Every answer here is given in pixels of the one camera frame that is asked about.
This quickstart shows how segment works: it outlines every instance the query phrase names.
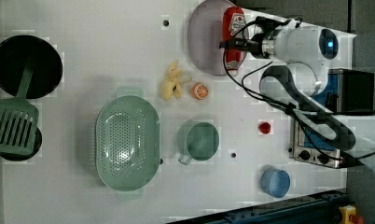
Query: white tabletop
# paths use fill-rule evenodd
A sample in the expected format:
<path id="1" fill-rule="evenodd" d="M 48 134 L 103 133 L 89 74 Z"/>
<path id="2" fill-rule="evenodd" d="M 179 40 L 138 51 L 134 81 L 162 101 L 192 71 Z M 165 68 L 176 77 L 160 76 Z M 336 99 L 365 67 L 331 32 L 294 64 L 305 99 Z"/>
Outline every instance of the white tabletop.
<path id="1" fill-rule="evenodd" d="M 32 101 L 40 111 L 41 150 L 26 162 L 4 161 L 6 224 L 166 223 L 278 201 L 258 186 L 269 165 L 291 175 L 284 199 L 345 187 L 345 170 L 288 158 L 287 116 L 247 97 L 228 77 L 204 74 L 192 64 L 184 31 L 200 2 L 0 0 L 2 37 L 46 38 L 64 63 L 59 88 Z M 170 20 L 168 28 L 164 19 Z M 160 99 L 161 80 L 175 59 L 195 81 L 209 86 L 206 100 L 196 102 L 189 94 L 179 101 Z M 264 63 L 247 60 L 241 72 Z M 251 79 L 253 86 L 258 79 Z M 142 88 L 160 114 L 164 159 L 144 195 L 129 201 L 102 183 L 94 164 L 95 120 L 123 85 Z M 219 130 L 220 148 L 209 161 L 189 166 L 177 161 L 176 131 L 187 119 L 209 119 Z M 258 134 L 261 120 L 271 122 L 271 134 Z"/>

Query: green spatula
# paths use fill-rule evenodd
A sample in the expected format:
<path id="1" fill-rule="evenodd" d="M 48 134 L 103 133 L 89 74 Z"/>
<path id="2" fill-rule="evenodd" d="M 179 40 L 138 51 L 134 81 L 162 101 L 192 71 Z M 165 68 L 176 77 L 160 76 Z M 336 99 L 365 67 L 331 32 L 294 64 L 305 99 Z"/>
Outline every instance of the green spatula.
<path id="1" fill-rule="evenodd" d="M 0 100 L 0 152 L 29 155 L 34 150 L 38 110 L 26 100 L 34 58 L 29 56 L 14 98 Z"/>

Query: black knob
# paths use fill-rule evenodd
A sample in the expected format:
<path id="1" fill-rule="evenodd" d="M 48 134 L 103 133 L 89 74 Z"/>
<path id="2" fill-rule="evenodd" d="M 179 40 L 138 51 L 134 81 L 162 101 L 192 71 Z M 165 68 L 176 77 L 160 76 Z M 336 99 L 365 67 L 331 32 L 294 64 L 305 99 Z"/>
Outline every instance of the black knob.
<path id="1" fill-rule="evenodd" d="M 329 162 L 329 157 L 324 155 L 324 154 L 321 154 L 319 155 L 318 157 L 318 160 L 322 163 L 322 164 L 327 164 Z"/>
<path id="2" fill-rule="evenodd" d="M 304 161 L 307 161 L 310 158 L 310 152 L 303 150 L 300 152 L 299 157 L 301 157 Z"/>

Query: green colander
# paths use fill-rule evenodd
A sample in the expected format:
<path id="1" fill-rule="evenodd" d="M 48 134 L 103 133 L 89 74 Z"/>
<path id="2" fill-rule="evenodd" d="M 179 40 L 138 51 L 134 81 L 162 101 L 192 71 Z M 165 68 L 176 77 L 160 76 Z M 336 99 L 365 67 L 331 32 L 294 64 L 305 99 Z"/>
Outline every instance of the green colander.
<path id="1" fill-rule="evenodd" d="M 117 191 L 140 189 L 159 168 L 159 116 L 142 95 L 137 88 L 119 88 L 118 98 L 97 119 L 97 171 Z"/>

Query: red object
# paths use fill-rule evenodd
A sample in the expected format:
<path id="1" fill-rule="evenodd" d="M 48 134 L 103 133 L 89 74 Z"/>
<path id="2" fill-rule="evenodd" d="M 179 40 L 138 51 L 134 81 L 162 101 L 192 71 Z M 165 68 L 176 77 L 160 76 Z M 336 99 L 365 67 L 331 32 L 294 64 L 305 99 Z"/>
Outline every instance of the red object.
<path id="1" fill-rule="evenodd" d="M 268 122 L 262 122 L 259 124 L 259 130 L 261 133 L 268 134 L 271 132 L 271 125 Z"/>
<path id="2" fill-rule="evenodd" d="M 362 217 L 359 217 L 359 216 L 356 216 L 356 215 L 351 215 L 350 221 L 354 224 L 364 224 L 365 223 Z"/>
<path id="3" fill-rule="evenodd" d="M 240 7 L 229 7 L 223 14 L 222 40 L 231 39 L 245 25 L 243 10 Z M 243 32 L 239 33 L 237 37 L 243 38 Z M 225 49 L 225 51 L 226 67 L 232 75 L 236 76 L 242 53 L 237 49 Z"/>

